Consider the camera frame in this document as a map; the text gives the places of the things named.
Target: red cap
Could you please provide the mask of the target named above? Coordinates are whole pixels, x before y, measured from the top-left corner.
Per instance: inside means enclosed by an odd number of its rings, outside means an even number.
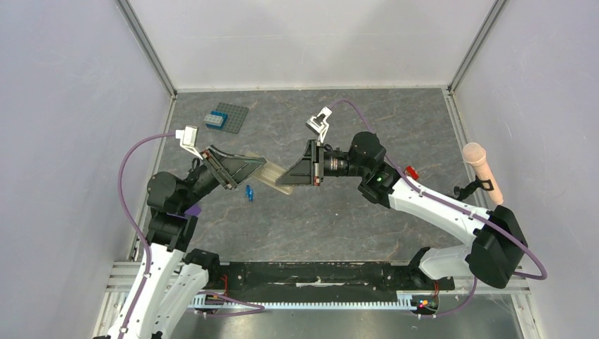
[[[420,178],[420,175],[418,175],[418,173],[416,173],[416,170],[412,166],[407,166],[403,170],[403,173],[405,173],[405,175],[408,175],[409,177],[412,177],[412,179],[414,179],[414,180],[418,180],[418,178]]]

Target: white microphone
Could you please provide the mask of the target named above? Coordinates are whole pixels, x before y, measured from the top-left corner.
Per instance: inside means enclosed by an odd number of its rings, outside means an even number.
[[[487,164],[487,151],[477,143],[469,143],[462,149],[464,160],[472,166],[476,176],[481,181],[482,187],[487,191],[491,200],[497,205],[504,202],[502,191],[495,181],[495,177]]]

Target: gray lego baseplate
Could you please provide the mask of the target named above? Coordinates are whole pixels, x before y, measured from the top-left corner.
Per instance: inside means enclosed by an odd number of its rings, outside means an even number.
[[[249,108],[219,102],[215,111],[227,113],[227,121],[221,131],[237,134],[243,125],[243,121],[249,112]]]

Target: transparent plastic piece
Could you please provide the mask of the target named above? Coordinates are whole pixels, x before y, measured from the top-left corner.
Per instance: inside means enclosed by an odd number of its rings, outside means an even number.
[[[260,157],[260,155],[257,155],[253,152],[248,152],[247,156]],[[277,186],[275,183],[277,179],[286,171],[287,170],[285,168],[266,159],[266,164],[258,168],[251,176],[258,179],[260,182],[269,185],[270,187],[276,189],[281,193],[290,195],[293,192],[293,186]]]

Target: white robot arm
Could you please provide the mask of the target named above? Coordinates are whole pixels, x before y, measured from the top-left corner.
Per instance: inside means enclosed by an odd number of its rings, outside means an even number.
[[[506,286],[523,252],[483,221],[492,220],[526,246],[509,209],[497,206],[490,211],[471,206],[400,175],[384,162],[386,150],[373,133],[356,134],[348,152],[323,145],[329,115],[330,110],[322,112],[321,119],[308,121],[319,138],[308,141],[302,158],[279,177],[277,185],[320,186],[324,177],[361,177],[357,189],[368,201],[422,218],[463,243],[447,249],[421,249],[413,259],[421,274],[430,280],[474,275],[490,286]],[[182,142],[182,147],[199,154],[202,165],[194,162],[186,179],[160,172],[148,182],[147,203],[152,219],[146,239],[151,244],[151,260],[149,263],[146,253],[119,317],[108,334],[98,339],[168,339],[191,299],[218,279],[218,255],[194,249],[183,260],[197,222],[185,211],[218,186],[237,187],[266,161],[262,157],[230,155],[213,146],[199,152],[195,148],[196,128],[188,127],[185,133],[193,132],[193,140],[180,135],[186,144]],[[440,201],[458,204],[462,211]],[[165,293],[181,260],[184,265],[177,281]]]

